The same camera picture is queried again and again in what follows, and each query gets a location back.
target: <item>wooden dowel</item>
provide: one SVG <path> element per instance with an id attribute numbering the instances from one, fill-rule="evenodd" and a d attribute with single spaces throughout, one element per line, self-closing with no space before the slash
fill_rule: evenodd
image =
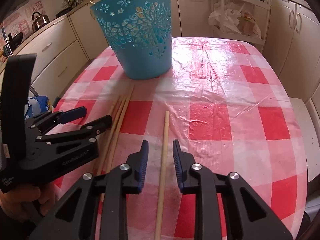
<path id="1" fill-rule="evenodd" d="M 132 92 L 133 92 L 133 88 L 134 88 L 134 85 L 132 85 L 130 87 L 129 94 L 128 94 L 126 100 L 125 100 L 124 107 L 122 109 L 122 112 L 121 112 L 121 115 L 120 115 L 120 118 L 119 118 L 119 122 L 118 122 L 118 125 L 117 125 L 117 129 L 115 131 L 114 138 L 113 138 L 111 146 L 110 146 L 110 152 L 109 152 L 109 155 L 108 155 L 108 162 L 106 163 L 106 169 L 105 169 L 106 173 L 109 173 L 111 171 L 113 156 L 115 154 L 116 145 L 117 145 L 117 141 L 118 141 L 121 125 L 122 125 L 122 122 L 123 122 L 123 119 L 124 119 L 124 116 L 125 116 L 125 112 L 127 111 L 127 107 L 128 107 L 128 104 L 129 104 L 129 101 L 130 101 L 130 98 L 131 98 L 131 95 L 132 95 Z"/>
<path id="2" fill-rule="evenodd" d="M 111 105 L 111 107 L 109 109 L 108 115 L 112 115 L 113 110 L 115 109 L 116 105 L 118 104 L 118 101 L 120 100 L 120 98 L 121 98 L 121 96 L 118 96 L 118 99 L 113 102 L 113 104 Z"/>
<path id="3" fill-rule="evenodd" d="M 125 104 L 125 98 L 122 97 L 122 101 L 121 101 L 121 104 L 120 104 L 120 107 L 117 111 L 117 114 L 116 114 L 116 117 L 114 118 L 113 120 L 113 123 L 112 123 L 112 126 L 111 126 L 111 130 L 110 130 L 110 133 L 108 135 L 108 139 L 107 139 L 107 142 L 106 144 L 104 145 L 104 147 L 102 148 L 102 151 L 101 151 L 101 158 L 100 158 L 100 161 L 99 161 L 99 166 L 98 166 L 98 170 L 97 170 L 97 176 L 101 175 L 101 172 L 102 172 L 102 168 L 103 168 L 103 164 L 105 162 L 105 159 L 106 159 L 106 156 L 107 156 L 107 153 L 108 153 L 108 149 L 109 149 L 109 145 L 110 145 L 110 142 L 111 142 L 111 139 L 112 139 L 112 135 L 117 127 L 117 124 L 118 124 L 118 120 L 120 118 L 120 114 L 122 112 L 122 108 Z"/>
<path id="4" fill-rule="evenodd" d="M 118 102 L 116 104 L 116 107 L 113 109 L 113 111 L 111 113 L 111 116 L 112 116 L 113 119 L 116 117 L 116 114 L 118 113 L 119 107 L 120 107 L 121 102 L 122 102 L 123 99 L 124 99 L 124 96 L 120 96 L 119 97 L 119 100 L 118 100 Z"/>
<path id="5" fill-rule="evenodd" d="M 117 100 L 113 102 L 113 104 L 111 105 L 110 109 L 109 109 L 109 112 L 108 112 L 108 115 L 111 115 L 112 116 L 112 113 L 115 111 L 116 109 L 116 106 L 118 105 L 118 102 L 119 100 L 121 100 L 121 97 L 122 96 L 118 96 Z M 99 144 L 99 156 L 98 158 L 96 158 L 95 160 L 95 163 L 93 165 L 93 173 L 95 175 L 97 175 L 97 170 L 98 170 L 98 166 L 99 166 L 99 163 L 101 162 L 101 156 L 102 156 L 102 152 L 104 150 L 104 141 L 105 141 L 105 138 L 107 136 L 107 132 L 105 131 L 103 134 L 99 134 L 99 139 L 98 139 L 98 144 Z"/>
<path id="6" fill-rule="evenodd" d="M 169 113 L 169 111 L 166 111 L 165 118 L 164 118 L 164 133 L 163 133 L 163 144 L 162 144 L 162 155 L 161 155 L 161 171 L 160 171 L 160 181 L 159 181 L 156 231 L 155 231 L 154 240 L 160 240 L 160 237 L 161 237 L 161 225 L 162 225 L 164 190 L 165 190 L 165 173 L 166 173 L 166 169 L 167 169 L 167 155 L 168 155 L 169 117 L 170 117 L 170 113 Z"/>

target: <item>red checkered tablecloth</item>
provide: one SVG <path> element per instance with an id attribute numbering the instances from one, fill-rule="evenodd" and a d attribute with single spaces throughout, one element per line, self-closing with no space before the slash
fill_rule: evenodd
<path id="1" fill-rule="evenodd" d="M 195 196 L 179 192 L 172 141 L 213 172 L 237 171 L 296 237 L 306 201 L 307 163 L 290 100 L 268 62 L 246 42 L 173 38 L 172 68 L 145 81 L 127 78 L 111 47 L 71 85 L 56 111 L 85 106 L 81 120 L 53 132 L 79 129 L 108 113 L 135 88 L 121 127 L 113 167 L 149 141 L 143 192 L 127 199 L 129 239 L 153 239 L 165 111 L 170 111 L 162 239 L 192 239 Z M 93 162 L 55 181 L 61 197 Z M 222 233 L 226 228 L 222 223 Z"/>

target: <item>drawer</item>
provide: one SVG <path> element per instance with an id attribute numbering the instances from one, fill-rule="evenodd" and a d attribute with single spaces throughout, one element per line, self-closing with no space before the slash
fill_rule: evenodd
<path id="1" fill-rule="evenodd" d="M 79 42 L 75 41 L 40 73 L 32 86 L 53 103 L 87 61 Z"/>
<path id="2" fill-rule="evenodd" d="M 71 24 L 65 18 L 50 26 L 22 48 L 18 55 L 37 54 L 31 81 L 34 81 L 42 70 L 75 40 L 76 36 Z"/>

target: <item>metal screw cap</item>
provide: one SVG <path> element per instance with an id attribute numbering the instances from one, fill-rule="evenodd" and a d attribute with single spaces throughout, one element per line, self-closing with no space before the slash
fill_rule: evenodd
<path id="1" fill-rule="evenodd" d="M 82 175 L 82 179 L 84 180 L 89 180 L 92 178 L 92 174 L 91 173 L 85 173 Z"/>
<path id="2" fill-rule="evenodd" d="M 236 172 L 232 172 L 232 173 L 230 173 L 230 178 L 231 179 L 239 179 L 239 174 Z"/>
<path id="3" fill-rule="evenodd" d="M 129 168 L 130 168 L 130 166 L 126 163 L 120 165 L 120 169 L 122 171 L 127 171 Z"/>
<path id="4" fill-rule="evenodd" d="M 201 166 L 201 164 L 199 164 L 199 163 L 195 163 L 195 164 L 193 164 L 191 167 L 192 167 L 195 171 L 199 171 L 199 170 L 202 169 L 202 166 Z"/>

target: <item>stainless steel kettle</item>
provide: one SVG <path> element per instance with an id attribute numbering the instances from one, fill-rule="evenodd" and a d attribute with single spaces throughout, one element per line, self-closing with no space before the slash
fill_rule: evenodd
<path id="1" fill-rule="evenodd" d="M 41 29 L 43 26 L 47 25 L 50 22 L 47 15 L 41 14 L 39 12 L 34 12 L 31 19 L 33 20 L 32 29 L 34 32 Z"/>

